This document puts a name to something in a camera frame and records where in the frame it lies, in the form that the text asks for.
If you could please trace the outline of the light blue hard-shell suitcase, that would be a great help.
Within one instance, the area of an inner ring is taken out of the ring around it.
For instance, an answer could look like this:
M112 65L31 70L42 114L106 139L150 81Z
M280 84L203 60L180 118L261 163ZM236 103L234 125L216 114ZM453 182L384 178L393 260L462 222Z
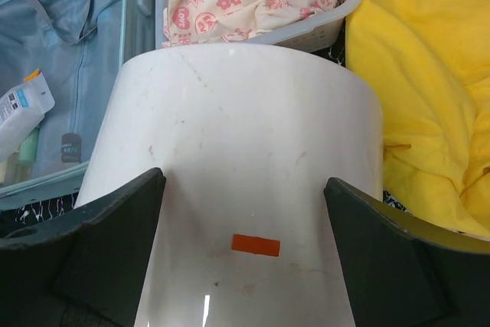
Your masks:
M154 49L155 0L1 0L2 92L39 69L55 101L36 162L8 159L2 209L80 189L119 69Z

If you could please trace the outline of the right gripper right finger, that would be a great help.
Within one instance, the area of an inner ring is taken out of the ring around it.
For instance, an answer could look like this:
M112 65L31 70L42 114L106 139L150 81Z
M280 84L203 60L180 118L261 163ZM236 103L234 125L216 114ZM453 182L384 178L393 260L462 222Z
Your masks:
M489 242L449 231L339 178L324 190L357 326L487 326Z

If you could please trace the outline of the white round drum box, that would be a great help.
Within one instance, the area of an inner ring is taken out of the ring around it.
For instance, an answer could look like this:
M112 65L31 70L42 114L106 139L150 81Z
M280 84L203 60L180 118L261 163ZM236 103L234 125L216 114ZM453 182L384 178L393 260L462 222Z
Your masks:
M285 47L203 44L119 70L78 205L166 178L137 326L352 326L323 191L382 196L374 91Z

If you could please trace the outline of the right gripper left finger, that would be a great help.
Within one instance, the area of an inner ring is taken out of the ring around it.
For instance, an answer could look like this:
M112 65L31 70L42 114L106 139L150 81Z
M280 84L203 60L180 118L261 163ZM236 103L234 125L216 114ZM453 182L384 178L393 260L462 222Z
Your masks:
M165 190L152 168L1 238L3 326L131 326Z

